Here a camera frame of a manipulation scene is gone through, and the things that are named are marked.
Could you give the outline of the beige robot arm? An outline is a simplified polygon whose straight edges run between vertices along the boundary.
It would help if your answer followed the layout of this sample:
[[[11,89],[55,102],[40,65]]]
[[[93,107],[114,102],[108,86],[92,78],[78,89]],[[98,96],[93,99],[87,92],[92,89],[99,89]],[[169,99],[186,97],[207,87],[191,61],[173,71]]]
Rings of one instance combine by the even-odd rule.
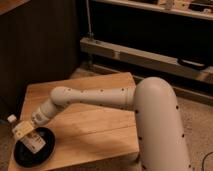
[[[111,89],[59,86],[32,113],[32,121],[43,126],[74,103],[132,111],[144,171],[192,171],[176,94],[165,80],[148,77],[134,87]]]

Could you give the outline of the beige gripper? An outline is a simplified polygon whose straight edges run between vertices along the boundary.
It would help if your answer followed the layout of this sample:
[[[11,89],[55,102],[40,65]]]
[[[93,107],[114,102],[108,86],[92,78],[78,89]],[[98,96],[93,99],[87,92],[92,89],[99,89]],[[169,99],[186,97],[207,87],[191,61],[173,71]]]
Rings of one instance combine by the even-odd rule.
[[[31,120],[36,126],[43,126],[63,110],[62,106],[56,105],[51,99],[48,99],[32,113]]]

